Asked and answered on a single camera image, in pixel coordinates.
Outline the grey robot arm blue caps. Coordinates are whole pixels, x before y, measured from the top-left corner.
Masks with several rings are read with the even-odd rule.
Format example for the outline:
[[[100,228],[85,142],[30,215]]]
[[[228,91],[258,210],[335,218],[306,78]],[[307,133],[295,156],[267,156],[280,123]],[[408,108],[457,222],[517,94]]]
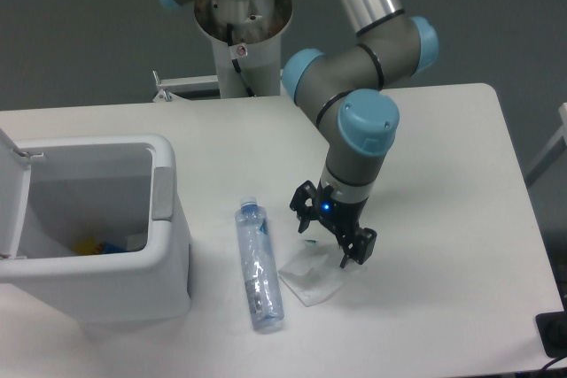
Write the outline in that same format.
[[[439,55],[430,23],[410,17],[400,0],[341,0],[357,42],[328,56],[316,49],[281,59],[291,0],[160,0],[194,7],[209,38],[224,98],[285,91],[329,145],[317,183],[300,185],[291,200],[301,229],[320,222],[337,239],[344,261],[365,262],[377,234],[359,223],[400,113],[383,89],[421,72]]]

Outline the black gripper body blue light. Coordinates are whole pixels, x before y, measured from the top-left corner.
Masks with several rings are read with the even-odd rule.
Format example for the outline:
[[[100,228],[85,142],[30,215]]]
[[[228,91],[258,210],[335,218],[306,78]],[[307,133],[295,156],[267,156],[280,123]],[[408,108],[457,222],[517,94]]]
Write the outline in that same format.
[[[317,187],[315,210],[318,220],[339,241],[352,241],[360,228],[359,219],[367,199],[346,203],[333,198],[333,193],[332,186]]]

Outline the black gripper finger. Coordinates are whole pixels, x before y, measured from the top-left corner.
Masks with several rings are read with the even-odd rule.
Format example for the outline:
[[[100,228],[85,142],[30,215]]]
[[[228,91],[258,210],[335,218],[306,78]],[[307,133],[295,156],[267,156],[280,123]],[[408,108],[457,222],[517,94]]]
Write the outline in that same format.
[[[305,181],[296,188],[290,208],[299,221],[299,233],[305,232],[312,221],[320,219],[320,206],[317,188],[311,181]]]
[[[345,268],[349,260],[362,265],[373,253],[377,232],[371,228],[356,228],[338,236],[337,240],[344,252],[339,267]]]

